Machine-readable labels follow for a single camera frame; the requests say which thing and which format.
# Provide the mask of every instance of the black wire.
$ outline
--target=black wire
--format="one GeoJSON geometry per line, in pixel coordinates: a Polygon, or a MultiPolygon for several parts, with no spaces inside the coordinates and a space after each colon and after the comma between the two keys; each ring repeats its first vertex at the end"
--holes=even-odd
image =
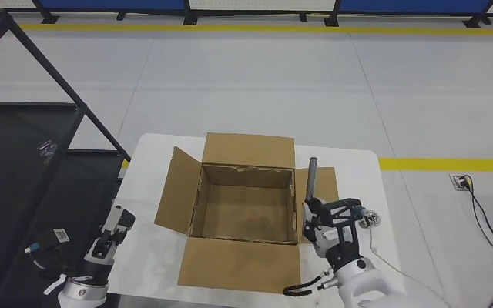
{"type": "Polygon", "coordinates": [[[322,276],[319,275],[307,283],[301,283],[301,284],[294,285],[294,286],[287,286],[283,290],[283,295],[287,295],[287,296],[309,295],[309,294],[311,294],[311,290],[300,290],[300,291],[298,291],[298,290],[302,289],[302,288],[306,288],[307,286],[311,286],[311,285],[315,284],[320,279],[322,279],[322,276]]]}
{"type": "Polygon", "coordinates": [[[472,182],[472,178],[470,175],[466,174],[465,176],[465,182],[466,182],[466,188],[468,189],[468,191],[471,193],[471,201],[472,201],[472,210],[475,214],[475,218],[476,218],[476,223],[478,223],[478,226],[479,226],[479,229],[481,230],[481,232],[483,233],[483,236],[485,236],[485,239],[488,241],[488,243],[490,244],[491,247],[493,247],[493,243],[491,242],[491,240],[486,236],[486,233],[485,231],[483,230],[483,227],[481,226],[481,224],[479,223],[479,219],[478,219],[478,214],[476,213],[476,204],[478,205],[479,209],[482,211],[483,213],[483,217],[485,218],[485,221],[486,221],[486,225],[488,226],[488,228],[490,229],[490,231],[493,233],[493,229],[490,225],[490,222],[488,221],[488,217],[486,216],[486,213],[485,213],[485,210],[483,209],[483,207],[481,206],[481,204],[479,204],[479,201],[476,199],[476,196],[475,196],[475,186],[474,186],[474,183],[472,182]],[[469,178],[471,180],[471,185],[469,185],[468,183],[468,179],[469,178]]]}

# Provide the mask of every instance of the barcode label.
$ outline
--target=barcode label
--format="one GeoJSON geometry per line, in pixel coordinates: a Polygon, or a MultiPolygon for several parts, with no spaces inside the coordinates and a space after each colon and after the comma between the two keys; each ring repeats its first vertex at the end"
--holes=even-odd
{"type": "Polygon", "coordinates": [[[60,243],[68,242],[70,240],[65,229],[53,229],[53,231],[55,231],[56,238],[59,239],[60,243]]]}

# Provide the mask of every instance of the yellow floor line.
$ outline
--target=yellow floor line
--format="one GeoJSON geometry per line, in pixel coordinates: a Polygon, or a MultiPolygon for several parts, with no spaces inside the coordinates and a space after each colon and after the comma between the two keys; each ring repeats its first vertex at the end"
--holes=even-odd
{"type": "MultiPolygon", "coordinates": [[[[493,159],[447,159],[447,158],[379,158],[380,169],[384,171],[479,171],[493,172],[493,159]]],[[[123,168],[129,163],[123,162],[123,168]]]]}
{"type": "Polygon", "coordinates": [[[304,25],[91,25],[91,24],[21,24],[26,31],[106,31],[106,32],[319,32],[401,35],[493,35],[493,29],[468,28],[376,28],[324,27],[304,25]]]}

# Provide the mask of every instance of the cardboard box flap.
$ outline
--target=cardboard box flap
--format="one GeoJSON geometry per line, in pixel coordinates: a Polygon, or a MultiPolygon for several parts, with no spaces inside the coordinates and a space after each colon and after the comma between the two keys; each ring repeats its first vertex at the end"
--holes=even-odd
{"type": "MultiPolygon", "coordinates": [[[[296,181],[296,213],[298,242],[309,243],[303,237],[303,202],[307,194],[308,169],[294,170],[296,181]]],[[[337,201],[339,192],[337,191],[336,171],[332,167],[317,168],[317,178],[315,180],[314,196],[325,202],[337,201]]]]}
{"type": "Polygon", "coordinates": [[[175,146],[169,163],[156,225],[187,234],[202,164],[175,146]]]}
{"type": "Polygon", "coordinates": [[[297,246],[189,238],[178,285],[282,293],[300,280],[297,246]]]}
{"type": "Polygon", "coordinates": [[[209,132],[202,162],[294,169],[294,139],[209,132]]]}

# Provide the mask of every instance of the blue wall panel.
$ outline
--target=blue wall panel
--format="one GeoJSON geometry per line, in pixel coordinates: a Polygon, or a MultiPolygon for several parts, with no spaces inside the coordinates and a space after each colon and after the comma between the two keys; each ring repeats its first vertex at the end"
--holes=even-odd
{"type": "Polygon", "coordinates": [[[45,8],[183,9],[183,0],[40,0],[45,8]]]}
{"type": "Polygon", "coordinates": [[[341,11],[407,13],[476,13],[488,0],[342,0],[341,11]]]}

